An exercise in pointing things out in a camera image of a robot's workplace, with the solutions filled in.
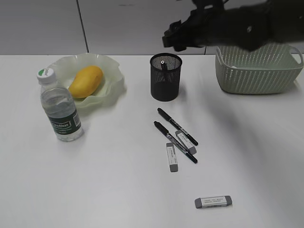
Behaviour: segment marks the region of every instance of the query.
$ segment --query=white bottle cap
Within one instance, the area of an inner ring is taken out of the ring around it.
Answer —
[[[40,84],[50,84],[56,81],[56,74],[52,68],[45,68],[37,73]]]

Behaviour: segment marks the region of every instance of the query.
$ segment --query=pen holder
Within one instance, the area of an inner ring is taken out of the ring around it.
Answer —
[[[153,56],[151,64],[151,95],[158,101],[172,101],[179,94],[182,59],[174,54]]]

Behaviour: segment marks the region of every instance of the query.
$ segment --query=green plastic basket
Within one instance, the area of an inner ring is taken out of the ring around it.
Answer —
[[[300,55],[298,63],[290,54]],[[277,94],[285,91],[303,69],[301,52],[289,45],[268,44],[254,52],[238,47],[218,47],[217,79],[232,94]]]

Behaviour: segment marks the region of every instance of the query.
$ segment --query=yellow mango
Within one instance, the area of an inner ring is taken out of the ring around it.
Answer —
[[[90,96],[100,85],[103,75],[102,70],[97,66],[88,66],[81,69],[69,87],[71,95],[74,98]]]

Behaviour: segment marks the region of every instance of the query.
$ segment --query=water bottle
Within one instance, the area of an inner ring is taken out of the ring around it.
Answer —
[[[74,100],[69,91],[60,85],[53,69],[38,72],[41,85],[41,104],[50,120],[58,139],[68,142],[83,135]]]

